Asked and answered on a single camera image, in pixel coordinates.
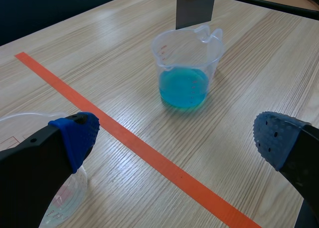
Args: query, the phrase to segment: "clear plastic cup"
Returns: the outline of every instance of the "clear plastic cup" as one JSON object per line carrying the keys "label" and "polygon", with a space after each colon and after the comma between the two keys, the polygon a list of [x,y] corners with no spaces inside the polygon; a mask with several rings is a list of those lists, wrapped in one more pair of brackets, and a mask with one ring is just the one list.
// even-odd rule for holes
{"label": "clear plastic cup", "polygon": [[[47,126],[49,121],[67,116],[65,113],[23,113],[0,118],[0,151],[17,146],[33,133]],[[41,221],[40,228],[54,228],[67,220],[83,202],[86,190],[87,176],[81,166],[54,196]]]}
{"label": "clear plastic cup", "polygon": [[208,25],[166,31],[152,42],[159,92],[169,104],[188,108],[202,103],[224,53],[223,31]]}

